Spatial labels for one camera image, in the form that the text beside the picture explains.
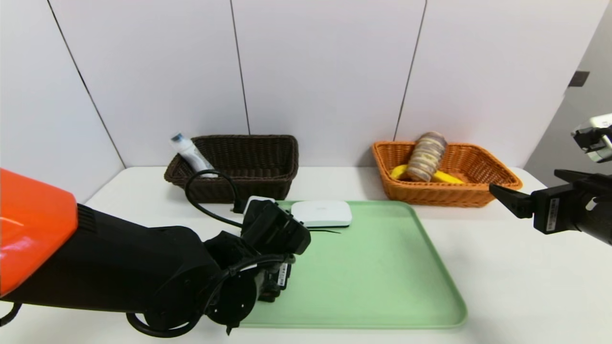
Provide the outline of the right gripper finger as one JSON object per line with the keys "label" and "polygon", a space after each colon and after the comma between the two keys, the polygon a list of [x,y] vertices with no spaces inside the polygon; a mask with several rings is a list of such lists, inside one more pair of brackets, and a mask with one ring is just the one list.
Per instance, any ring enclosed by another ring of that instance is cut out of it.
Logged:
{"label": "right gripper finger", "polygon": [[532,218],[534,204],[531,196],[513,189],[490,183],[488,191],[516,218]]}
{"label": "right gripper finger", "polygon": [[593,174],[588,172],[579,172],[573,170],[555,169],[554,175],[558,179],[566,183],[574,183],[575,181],[590,178]]}

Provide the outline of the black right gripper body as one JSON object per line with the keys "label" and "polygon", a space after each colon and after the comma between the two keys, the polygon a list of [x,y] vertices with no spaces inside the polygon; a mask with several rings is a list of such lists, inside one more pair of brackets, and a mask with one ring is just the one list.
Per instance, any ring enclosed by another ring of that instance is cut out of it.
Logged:
{"label": "black right gripper body", "polygon": [[612,241],[611,183],[583,179],[538,190],[534,228],[549,235],[579,231],[608,245]]}

